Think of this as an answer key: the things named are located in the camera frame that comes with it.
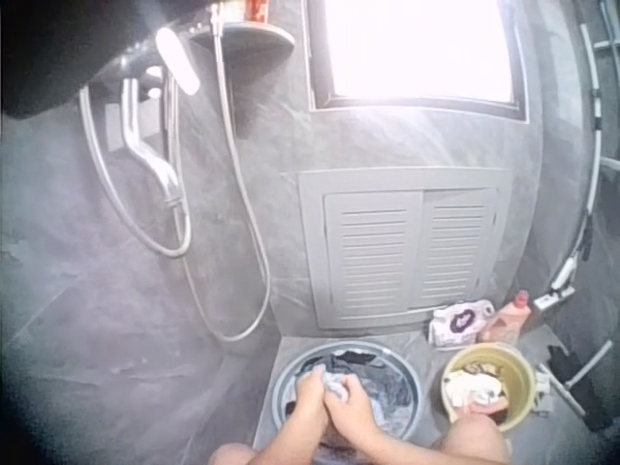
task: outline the chrome pipe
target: chrome pipe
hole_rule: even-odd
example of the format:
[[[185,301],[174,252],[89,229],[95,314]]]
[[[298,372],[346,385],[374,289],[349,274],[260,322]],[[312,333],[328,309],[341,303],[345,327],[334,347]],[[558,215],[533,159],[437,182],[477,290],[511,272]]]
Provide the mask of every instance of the chrome pipe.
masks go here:
[[[131,154],[155,175],[164,193],[165,201],[170,204],[179,203],[182,196],[176,171],[148,143],[140,138],[138,94],[138,80],[134,78],[123,79],[120,103],[123,140]]]

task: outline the hand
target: hand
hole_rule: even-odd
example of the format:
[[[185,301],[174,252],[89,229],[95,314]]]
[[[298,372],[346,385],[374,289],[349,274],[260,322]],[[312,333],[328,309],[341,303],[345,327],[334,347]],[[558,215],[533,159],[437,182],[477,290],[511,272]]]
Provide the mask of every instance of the hand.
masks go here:
[[[349,399],[343,402],[332,392],[325,394],[325,405],[331,421],[356,449],[360,449],[366,441],[372,441],[381,430],[372,413],[372,405],[359,378],[356,375],[347,375],[342,379],[342,385],[349,392]]]
[[[329,417],[323,403],[326,392],[323,383],[323,374],[326,372],[325,365],[315,366],[310,373],[300,378],[296,385],[296,404],[294,413],[296,417],[302,417],[321,427],[323,433],[327,427]]]

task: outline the person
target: person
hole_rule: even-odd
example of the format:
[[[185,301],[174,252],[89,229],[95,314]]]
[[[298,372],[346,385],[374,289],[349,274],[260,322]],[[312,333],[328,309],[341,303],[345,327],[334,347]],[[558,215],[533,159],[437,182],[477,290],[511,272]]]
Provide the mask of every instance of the person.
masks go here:
[[[510,454],[495,422],[469,415],[456,421],[438,450],[394,439],[375,423],[370,399],[356,375],[342,384],[349,392],[345,402],[326,392],[323,365],[297,381],[296,406],[280,432],[262,451],[227,444],[212,455],[209,465],[310,465],[321,437],[331,421],[336,430],[378,465],[498,465]]]

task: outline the louvered vent panel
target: louvered vent panel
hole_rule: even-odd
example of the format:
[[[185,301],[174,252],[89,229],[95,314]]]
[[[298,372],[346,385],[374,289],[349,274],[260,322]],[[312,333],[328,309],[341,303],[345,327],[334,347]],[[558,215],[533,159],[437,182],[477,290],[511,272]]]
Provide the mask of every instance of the louvered vent panel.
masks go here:
[[[422,194],[342,194],[325,198],[331,300],[340,317],[407,309]]]
[[[496,201],[491,189],[424,194],[412,306],[452,303],[476,293]]]

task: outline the bright window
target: bright window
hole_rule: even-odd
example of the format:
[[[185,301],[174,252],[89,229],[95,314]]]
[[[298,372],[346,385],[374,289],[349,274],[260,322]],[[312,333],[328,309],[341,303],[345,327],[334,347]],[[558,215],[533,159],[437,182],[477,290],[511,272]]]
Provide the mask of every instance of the bright window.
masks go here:
[[[307,0],[320,108],[425,105],[522,116],[502,0]]]

